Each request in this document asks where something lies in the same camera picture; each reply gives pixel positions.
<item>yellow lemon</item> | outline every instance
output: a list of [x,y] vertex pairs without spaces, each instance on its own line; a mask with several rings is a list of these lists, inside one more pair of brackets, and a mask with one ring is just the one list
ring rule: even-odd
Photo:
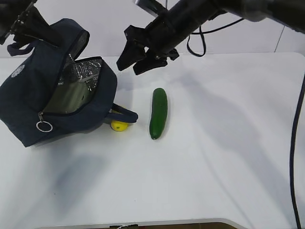
[[120,121],[113,120],[111,122],[111,128],[114,131],[122,132],[122,131],[124,131],[128,128],[128,123],[123,123],[123,122],[120,122]]

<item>green cucumber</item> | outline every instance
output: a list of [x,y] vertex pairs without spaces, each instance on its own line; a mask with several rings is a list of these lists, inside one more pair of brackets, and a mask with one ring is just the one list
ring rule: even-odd
[[153,140],[161,137],[167,119],[168,102],[164,89],[157,88],[152,96],[152,118],[149,132]]

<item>white wall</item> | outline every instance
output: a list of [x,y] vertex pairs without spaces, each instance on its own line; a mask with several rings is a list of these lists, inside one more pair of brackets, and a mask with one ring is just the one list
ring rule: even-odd
[[[171,8],[178,0],[168,0]],[[230,13],[204,24],[203,31],[216,29],[239,19]],[[208,53],[274,52],[284,26],[269,19],[261,22],[243,21],[235,26],[205,36]],[[202,52],[200,36],[192,36],[191,48]],[[178,47],[187,52],[186,42]]]
[[[168,0],[171,8],[178,0]],[[82,56],[118,56],[126,43],[124,30],[130,25],[145,27],[154,18],[137,7],[132,0],[38,0],[36,7],[48,23],[61,18],[75,19],[91,34],[90,43]],[[211,30],[238,17],[221,15],[204,24],[203,30]],[[283,26],[271,20],[259,23],[243,21],[233,27],[206,35],[208,53],[274,52]],[[11,43],[12,36],[6,44]],[[303,35],[285,29],[278,45],[278,51],[305,52]],[[199,36],[192,36],[191,47],[202,51]],[[178,46],[179,52],[187,52],[186,42]],[[9,57],[6,45],[0,46],[0,57]]]
[[[124,30],[131,24],[145,27],[154,19],[132,0],[38,0],[36,7],[50,24],[71,18],[90,32],[82,56],[119,56],[126,44]],[[6,45],[0,46],[0,57],[9,57]]]
[[305,55],[305,34],[285,27],[277,52],[298,52]]

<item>white tabletop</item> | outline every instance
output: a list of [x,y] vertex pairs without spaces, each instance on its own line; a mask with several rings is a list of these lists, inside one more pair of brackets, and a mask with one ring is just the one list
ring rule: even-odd
[[[116,69],[116,57],[105,60]],[[22,61],[0,59],[1,82]],[[140,76],[116,71],[115,102],[140,117],[126,132],[103,125],[24,148],[0,123],[0,228],[160,221],[295,228],[288,159],[304,69],[296,53],[182,55]],[[170,111],[164,136],[153,141],[157,87]],[[295,170],[305,225],[304,137],[303,113]]]

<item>zipper pull ring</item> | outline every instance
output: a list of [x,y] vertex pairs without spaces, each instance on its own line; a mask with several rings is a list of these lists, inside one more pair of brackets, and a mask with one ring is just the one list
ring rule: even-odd
[[[43,112],[39,112],[38,113],[38,118],[39,118],[39,122],[36,124],[36,128],[39,130],[39,131],[41,131],[41,132],[43,132],[43,133],[49,133],[49,132],[51,132],[52,130],[53,130],[53,126],[52,126],[52,124],[51,123],[48,123],[48,122],[45,122],[44,120],[43,120]],[[43,129],[41,129],[41,124],[45,124],[45,125],[48,125],[49,126],[49,130],[43,130]]]

